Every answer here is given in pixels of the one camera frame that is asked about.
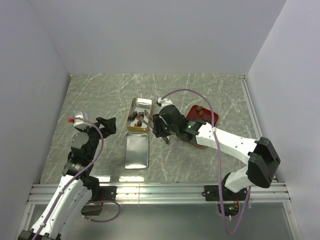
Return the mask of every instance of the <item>marble tabletop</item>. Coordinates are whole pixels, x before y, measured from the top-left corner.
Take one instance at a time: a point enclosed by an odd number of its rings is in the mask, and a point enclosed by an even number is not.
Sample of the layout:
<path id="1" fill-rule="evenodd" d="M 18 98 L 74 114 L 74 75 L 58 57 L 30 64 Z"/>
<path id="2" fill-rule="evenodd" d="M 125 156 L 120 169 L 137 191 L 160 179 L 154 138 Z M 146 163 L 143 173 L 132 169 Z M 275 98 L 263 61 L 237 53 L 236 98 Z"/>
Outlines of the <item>marble tabletop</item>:
<path id="1" fill-rule="evenodd" d="M 217 127 L 245 138 L 255 138 L 241 80 L 236 74 L 80 74 L 72 75 L 45 163 L 41 183 L 58 183 L 77 130 L 68 117 L 86 112 L 96 117 L 116 117 L 116 134 L 105 139 L 104 149 L 91 175 L 100 182 L 218 182 L 218 155 L 215 149 L 199 148 L 171 136 L 167 145 L 149 131 L 149 166 L 125 169 L 126 119 L 133 98 L 151 99 L 152 114 L 158 113 L 158 97 L 189 88 L 206 96 L 220 119 Z M 171 95 L 173 104 L 186 115 L 193 105 L 207 107 L 192 92 Z M 222 177 L 244 165 L 222 153 Z"/>

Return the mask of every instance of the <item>wire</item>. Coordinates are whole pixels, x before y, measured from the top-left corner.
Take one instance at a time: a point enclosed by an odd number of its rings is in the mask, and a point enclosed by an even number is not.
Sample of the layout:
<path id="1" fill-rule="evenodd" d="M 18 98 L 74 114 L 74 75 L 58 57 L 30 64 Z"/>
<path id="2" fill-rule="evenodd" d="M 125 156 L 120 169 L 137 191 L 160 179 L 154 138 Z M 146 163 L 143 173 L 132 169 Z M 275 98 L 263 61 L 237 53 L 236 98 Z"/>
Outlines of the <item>wire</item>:
<path id="1" fill-rule="evenodd" d="M 105 203 L 112 203 L 112 204 L 116 204 L 118 206 L 118 212 L 116 213 L 116 215 L 108 220 L 95 220 L 92 219 L 90 217 L 84 216 L 85 219 L 88 219 L 91 222 L 95 222 L 95 223 L 107 223 L 107 222 L 111 222 L 112 220 L 116 219 L 120 212 L 121 212 L 121 206 L 119 203 L 117 203 L 116 201 L 108 201 L 108 200 L 103 200 L 103 201 L 89 201 L 88 204 L 105 204 Z"/>
<path id="2" fill-rule="evenodd" d="M 71 117 L 70 120 L 81 120 L 81 121 L 84 121 L 88 124 L 90 124 L 92 127 L 94 127 L 97 132 L 99 133 L 100 135 L 100 138 L 101 138 L 101 147 L 100 147 L 100 150 L 98 152 L 98 154 L 96 155 L 96 157 L 92 160 L 92 162 L 90 162 L 90 164 L 88 166 L 86 166 L 84 169 L 82 169 L 80 172 L 78 172 L 73 178 L 71 178 L 65 185 L 64 187 L 62 188 L 62 191 L 59 192 L 59 194 L 56 196 L 48 214 L 46 215 L 46 217 L 44 218 L 43 220 L 43 223 L 44 225 L 41 225 L 38 229 L 38 231 L 35 233 L 35 235 L 33 236 L 33 238 L 31 240 L 36 240 L 37 236 L 40 234 L 40 232 L 42 231 L 42 229 L 44 228 L 44 226 L 46 225 L 47 221 L 49 220 L 51 214 L 53 213 L 55 207 L 57 206 L 58 204 L 58 201 L 59 199 L 61 198 L 62 196 L 62 193 L 67 189 L 67 187 L 77 178 L 79 177 L 81 174 L 83 174 L 88 168 L 90 168 L 96 161 L 97 159 L 99 158 L 102 150 L 104 149 L 104 137 L 102 135 L 102 132 L 100 131 L 100 129 L 94 124 L 92 123 L 91 121 L 89 120 L 86 120 L 84 118 L 80 118 L 80 117 Z"/>
<path id="3" fill-rule="evenodd" d="M 174 91 L 171 91 L 169 93 L 167 93 L 166 95 L 164 95 L 161 99 L 164 99 L 166 98 L 167 96 L 173 94 L 173 93 L 176 93 L 176 92 L 180 92 L 180 91 L 189 91 L 189 92 L 192 92 L 194 94 L 197 94 L 198 96 L 200 96 L 201 98 L 203 98 L 203 100 L 208 104 L 210 110 L 211 110 L 211 126 L 212 128 L 215 126 L 215 114 L 214 114 L 214 109 L 212 107 L 212 105 L 210 104 L 209 100 L 203 96 L 201 93 L 195 91 L 195 90 L 192 90 L 192 89 L 188 89 L 188 88 L 179 88 L 177 90 L 174 90 Z M 247 207 L 248 205 L 248 202 L 249 202 L 249 199 L 250 199 L 250 193 L 251 193 L 251 186 L 249 186 L 248 188 L 248 192 L 247 192 L 247 195 L 245 197 L 245 200 L 244 200 L 244 204 L 243 204 L 243 207 L 241 208 L 240 210 L 240 213 L 237 214 L 237 216 L 239 217 L 237 222 L 236 222 L 236 225 L 235 225 L 235 228 L 233 229 L 232 232 L 229 231 L 229 228 L 228 228 L 228 225 L 227 225 L 227 222 L 226 222 L 226 213 L 225 213 L 225 208 L 224 208 L 224 199 L 223 199 L 223 194 L 222 194 L 222 170 L 221 170 L 221 165 L 222 165 L 222 160 L 221 160 L 221 148 L 220 148 L 220 143 L 219 143 L 219 140 L 218 140 L 218 137 L 217 137 L 217 134 L 216 134 L 216 130 L 213 131 L 213 136 L 214 136 L 214 139 L 215 139 L 215 142 L 216 142 L 216 146 L 217 146 L 217 151 L 218 151 L 218 179 L 219 179 L 219 182 L 218 182 L 218 190 L 219 190 L 219 200 L 220 200 L 220 207 L 221 207 L 221 216 L 222 216 L 222 221 L 223 221 L 223 224 L 224 224 L 224 228 L 225 228 L 225 231 L 228 235 L 234 235 L 237 230 L 238 230 L 238 227 L 239 227 L 239 224 L 241 222 L 241 219 L 244 215 L 244 211 L 245 211 L 245 208 Z"/>

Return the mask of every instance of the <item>purple cable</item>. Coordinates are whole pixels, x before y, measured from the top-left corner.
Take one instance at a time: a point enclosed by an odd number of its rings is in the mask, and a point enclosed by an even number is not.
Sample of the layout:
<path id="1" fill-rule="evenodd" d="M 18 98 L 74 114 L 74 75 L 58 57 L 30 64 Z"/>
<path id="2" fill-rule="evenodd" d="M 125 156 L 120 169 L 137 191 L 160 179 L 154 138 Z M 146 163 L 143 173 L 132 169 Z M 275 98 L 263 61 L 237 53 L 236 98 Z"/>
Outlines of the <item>purple cable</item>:
<path id="1" fill-rule="evenodd" d="M 176 93 L 176 92 L 180 92 L 180 91 L 189 91 L 189 92 L 197 94 L 201 98 L 203 98 L 203 100 L 208 104 L 208 106 L 209 106 L 209 108 L 211 110 L 211 126 L 214 127 L 215 126 L 214 109 L 213 109 L 212 105 L 210 104 L 209 100 L 205 96 L 203 96 L 201 93 L 199 93 L 199 92 L 197 92 L 195 90 L 192 90 L 192 89 L 188 89 L 188 88 L 180 88 L 180 89 L 177 89 L 177 90 L 174 90 L 174 91 L 171 91 L 171 92 L 167 93 L 161 99 L 164 99 L 167 96 L 169 96 L 169 95 L 171 95 L 173 93 Z M 246 195 L 245 200 L 244 200 L 243 207 L 241 208 L 240 213 L 237 214 L 237 216 L 239 218 L 238 218 L 238 221 L 236 222 L 235 228 L 234 228 L 234 230 L 232 232 L 230 232 L 229 228 L 228 228 L 228 225 L 227 225 L 227 222 L 226 222 L 226 213 L 225 213 L 224 199 L 223 199 L 223 194 L 222 194 L 222 184 L 221 184 L 221 182 L 222 182 L 222 176 L 221 176 L 221 174 L 222 174 L 222 171 L 221 171 L 221 165 L 222 165 L 221 148 L 220 148 L 220 143 L 218 141 L 218 137 L 217 137 L 216 131 L 213 131 L 213 136 L 214 136 L 214 139 L 215 139 L 215 142 L 216 142 L 217 151 L 218 151 L 218 179 L 219 179 L 218 190 L 219 190 L 219 200 L 220 200 L 220 207 L 221 207 L 221 216 L 222 216 L 222 220 L 223 220 L 225 231 L 226 231 L 226 233 L 228 235 L 231 236 L 231 235 L 234 235 L 236 233 L 236 231 L 238 230 L 239 224 L 240 224 L 241 219 L 242 219 L 242 217 L 244 215 L 244 212 L 245 212 L 245 208 L 247 207 L 249 199 L 250 199 L 251 186 L 249 186 L 247 195 Z"/>
<path id="2" fill-rule="evenodd" d="M 99 129 L 96 125 L 94 125 L 91 121 L 86 120 L 86 119 L 83 119 L 83 118 L 80 118 L 80 117 L 71 117 L 70 119 L 71 119 L 71 120 L 82 120 L 82 121 L 90 124 L 92 127 L 94 127 L 94 128 L 97 130 L 97 132 L 99 133 L 99 135 L 100 135 L 100 138 L 101 138 L 101 147 L 100 147 L 100 150 L 99 150 L 97 156 L 92 160 L 92 162 L 91 162 L 88 166 L 86 166 L 84 169 L 82 169 L 80 172 L 78 172 L 73 178 L 71 178 L 70 181 L 68 181 L 68 182 L 66 183 L 66 185 L 64 185 L 64 187 L 62 188 L 62 191 L 63 191 L 63 192 L 67 189 L 67 187 L 68 187 L 77 177 L 79 177 L 83 172 L 85 172 L 88 168 L 90 168 L 90 167 L 95 163 L 95 161 L 97 161 L 98 157 L 100 156 L 100 154 L 101 154 L 101 152 L 102 152 L 102 150 L 103 150 L 103 148 L 104 148 L 104 137 L 103 137 L 103 135 L 102 135 L 102 132 L 100 131 L 100 129 Z M 46 215 L 46 217 L 45 217 L 44 220 L 43 220 L 44 224 L 46 224 L 47 221 L 49 220 L 49 218 L 50 218 L 52 212 L 54 211 L 56 205 L 58 204 L 58 201 L 59 201 L 59 199 L 60 199 L 61 196 L 62 196 L 62 193 L 59 192 L 59 194 L 56 196 L 56 199 L 54 200 L 54 202 L 53 202 L 53 204 L 52 204 L 52 206 L 51 206 L 48 214 Z M 39 229 L 38 229 L 38 231 L 35 233 L 35 235 L 33 236 L 33 238 L 32 238 L 31 240 L 36 240 L 37 236 L 40 234 L 40 232 L 41 232 L 41 230 L 42 230 L 43 228 L 44 228 L 43 226 L 40 226 Z"/>
<path id="3" fill-rule="evenodd" d="M 105 204 L 105 203 L 113 203 L 116 204 L 118 206 L 118 212 L 116 213 L 116 215 L 108 220 L 95 220 L 92 219 L 90 217 L 84 216 L 85 219 L 88 219 L 91 222 L 95 222 L 95 223 L 107 223 L 107 222 L 111 222 L 112 220 L 116 219 L 120 212 L 121 212 L 121 206 L 119 203 L 117 203 L 116 201 L 108 201 L 108 200 L 104 200 L 104 201 L 89 201 L 88 204 Z"/>

